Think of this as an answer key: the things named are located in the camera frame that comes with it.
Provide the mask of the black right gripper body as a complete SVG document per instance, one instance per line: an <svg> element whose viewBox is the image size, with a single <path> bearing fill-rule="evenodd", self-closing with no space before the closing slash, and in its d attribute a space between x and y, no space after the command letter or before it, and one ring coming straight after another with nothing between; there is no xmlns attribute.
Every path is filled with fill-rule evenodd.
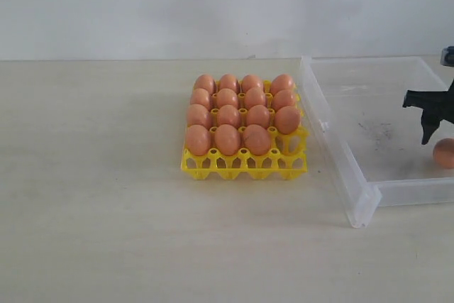
<svg viewBox="0 0 454 303"><path fill-rule="evenodd" d="M438 114L440 121L453 122L453 90L454 90L454 81L446 91L441 92L440 95L440 112Z"/></svg>

